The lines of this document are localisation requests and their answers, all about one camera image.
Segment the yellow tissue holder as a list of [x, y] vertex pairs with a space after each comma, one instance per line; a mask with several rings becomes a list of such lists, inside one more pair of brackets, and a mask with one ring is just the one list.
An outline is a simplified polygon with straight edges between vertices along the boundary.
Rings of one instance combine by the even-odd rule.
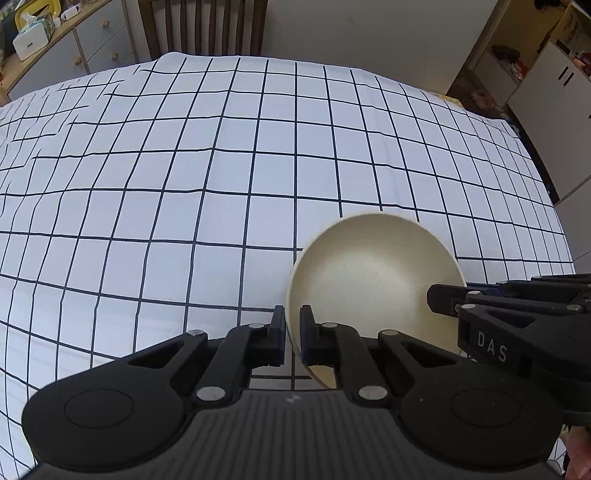
[[61, 2], [59, 0], [25, 0], [17, 4], [14, 13], [14, 21], [18, 31], [21, 31], [32, 17], [40, 18], [50, 14], [57, 18], [61, 14]]

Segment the brown wooden chair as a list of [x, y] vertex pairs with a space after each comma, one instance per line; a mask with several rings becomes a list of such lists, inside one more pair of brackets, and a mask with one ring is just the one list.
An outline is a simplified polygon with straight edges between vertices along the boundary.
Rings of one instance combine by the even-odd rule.
[[169, 52], [259, 56], [268, 5], [266, 1], [140, 1], [138, 8], [148, 52], [155, 60]]

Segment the white black-grid tablecloth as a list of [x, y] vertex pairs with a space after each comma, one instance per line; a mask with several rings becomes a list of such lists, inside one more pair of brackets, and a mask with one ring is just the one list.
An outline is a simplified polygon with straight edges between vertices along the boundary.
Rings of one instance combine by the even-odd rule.
[[360, 69], [169, 53], [1, 110], [1, 475], [43, 386], [263, 322], [341, 217], [415, 220], [470, 282], [573, 271], [519, 136]]

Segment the white tissue box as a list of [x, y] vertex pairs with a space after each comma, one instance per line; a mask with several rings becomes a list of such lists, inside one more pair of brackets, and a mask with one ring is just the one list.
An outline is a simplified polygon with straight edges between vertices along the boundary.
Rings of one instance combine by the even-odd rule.
[[53, 30], [44, 23], [34, 23], [17, 34], [13, 47], [20, 61], [24, 61], [49, 44]]

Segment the wooden sideboard cabinet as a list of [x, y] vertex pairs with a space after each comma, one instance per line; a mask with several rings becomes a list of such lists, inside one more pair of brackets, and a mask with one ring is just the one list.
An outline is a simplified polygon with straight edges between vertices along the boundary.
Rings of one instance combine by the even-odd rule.
[[59, 82], [136, 61], [126, 3], [96, 1], [56, 28], [48, 45], [31, 57], [8, 57], [2, 68], [1, 96], [9, 103]]

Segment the cream round bowl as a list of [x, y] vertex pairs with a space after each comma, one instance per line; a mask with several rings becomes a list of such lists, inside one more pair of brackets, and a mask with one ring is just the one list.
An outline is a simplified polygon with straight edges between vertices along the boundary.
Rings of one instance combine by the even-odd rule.
[[287, 286], [287, 329], [301, 353], [300, 310], [318, 323], [351, 326], [366, 338], [400, 331], [456, 355], [458, 320], [431, 311], [434, 284], [466, 284], [456, 258], [414, 220], [386, 213], [342, 218], [298, 256]]

